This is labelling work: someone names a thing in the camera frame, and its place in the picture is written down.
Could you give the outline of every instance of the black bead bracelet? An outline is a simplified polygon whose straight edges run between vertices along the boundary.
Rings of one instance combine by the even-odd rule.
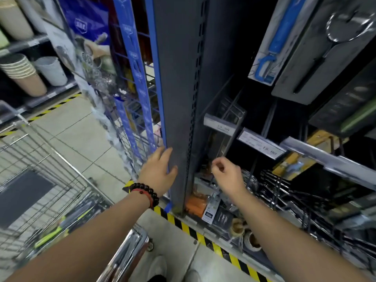
[[[158,206],[159,198],[157,196],[157,193],[154,192],[153,188],[150,188],[148,185],[145,185],[143,183],[133,183],[130,186],[130,191],[132,192],[134,189],[143,189],[148,192],[153,199],[153,207]]]

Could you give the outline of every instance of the blue wire rack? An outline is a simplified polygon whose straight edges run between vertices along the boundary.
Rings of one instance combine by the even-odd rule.
[[[139,166],[158,146],[167,146],[163,137],[165,127],[153,0],[144,2],[149,33],[137,30],[131,0],[113,0],[117,16],[111,15],[109,22],[110,31],[117,31],[115,37],[121,37],[123,41],[123,49],[117,50],[112,39],[111,50],[118,76],[127,87],[115,97],[108,97],[112,108],[110,114],[122,144],[128,152],[133,153],[132,158]],[[142,56],[140,37],[143,43],[147,40],[150,42],[152,62]]]

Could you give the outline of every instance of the floor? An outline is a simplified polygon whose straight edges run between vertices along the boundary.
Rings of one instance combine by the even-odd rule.
[[[130,176],[92,115],[89,101],[77,97],[35,120],[33,126],[84,176],[96,180],[112,200],[126,196],[122,187]],[[153,238],[155,248],[143,255],[131,281],[146,281],[148,265],[158,255],[166,257],[167,281],[182,281],[189,268],[197,270],[203,282],[252,280],[152,210],[146,211],[138,224]]]

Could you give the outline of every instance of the cart wheel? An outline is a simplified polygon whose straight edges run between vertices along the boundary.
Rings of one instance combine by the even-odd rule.
[[[93,177],[89,177],[88,180],[90,181],[90,183],[91,183],[92,185],[94,185],[95,187],[98,187],[98,184],[97,184],[96,180],[94,180]]]
[[[153,249],[154,249],[154,243],[153,243],[153,239],[149,239],[149,246],[147,247],[147,251],[148,252],[151,252],[151,251],[153,251]]]

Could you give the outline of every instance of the white sneaker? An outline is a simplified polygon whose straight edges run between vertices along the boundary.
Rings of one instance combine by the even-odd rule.
[[[188,270],[188,272],[185,274],[184,282],[201,282],[200,274],[196,270]]]
[[[147,281],[156,275],[162,275],[163,277],[166,277],[167,275],[167,262],[162,255],[154,258],[152,264],[150,265]]]

